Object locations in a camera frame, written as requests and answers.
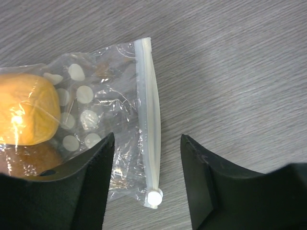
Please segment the clear zip top bag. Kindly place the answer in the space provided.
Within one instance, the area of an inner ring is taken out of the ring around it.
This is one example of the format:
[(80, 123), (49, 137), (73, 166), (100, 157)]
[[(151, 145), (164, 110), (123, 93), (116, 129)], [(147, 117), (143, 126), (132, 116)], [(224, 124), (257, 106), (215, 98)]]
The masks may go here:
[(62, 163), (113, 133), (115, 151), (109, 200), (132, 196), (158, 208), (161, 117), (149, 37), (92, 53), (61, 55), (49, 64), (1, 68), (0, 75), (28, 73), (49, 80), (60, 104), (51, 144)]

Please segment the yellow fake fruit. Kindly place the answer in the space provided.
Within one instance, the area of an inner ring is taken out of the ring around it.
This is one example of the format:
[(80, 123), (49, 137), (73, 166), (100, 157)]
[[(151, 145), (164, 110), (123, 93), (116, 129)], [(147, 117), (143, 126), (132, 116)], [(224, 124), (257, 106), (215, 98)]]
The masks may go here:
[(37, 75), (9, 73), (0, 76), (0, 142), (31, 146), (55, 135), (60, 120), (58, 93)]

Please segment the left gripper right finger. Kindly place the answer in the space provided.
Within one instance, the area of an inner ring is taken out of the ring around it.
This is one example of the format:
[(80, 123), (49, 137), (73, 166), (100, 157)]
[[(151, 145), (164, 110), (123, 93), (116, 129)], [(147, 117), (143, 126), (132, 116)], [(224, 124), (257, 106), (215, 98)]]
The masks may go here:
[(187, 135), (181, 136), (180, 153), (193, 229), (306, 229), (305, 163), (263, 174), (224, 159)]

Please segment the brown orange fake fruit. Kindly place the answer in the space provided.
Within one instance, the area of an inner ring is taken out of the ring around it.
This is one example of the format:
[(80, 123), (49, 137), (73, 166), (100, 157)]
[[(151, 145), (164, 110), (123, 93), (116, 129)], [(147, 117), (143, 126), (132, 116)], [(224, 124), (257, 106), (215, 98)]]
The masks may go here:
[(8, 176), (36, 176), (60, 164), (61, 155), (47, 142), (32, 146), (0, 146), (0, 172)]

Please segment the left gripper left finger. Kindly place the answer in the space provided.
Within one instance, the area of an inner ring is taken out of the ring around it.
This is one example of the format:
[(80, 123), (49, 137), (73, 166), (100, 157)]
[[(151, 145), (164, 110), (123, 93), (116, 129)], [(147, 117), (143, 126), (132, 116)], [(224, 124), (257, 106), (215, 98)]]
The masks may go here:
[(100, 230), (103, 226), (115, 137), (38, 176), (0, 176), (3, 230)]

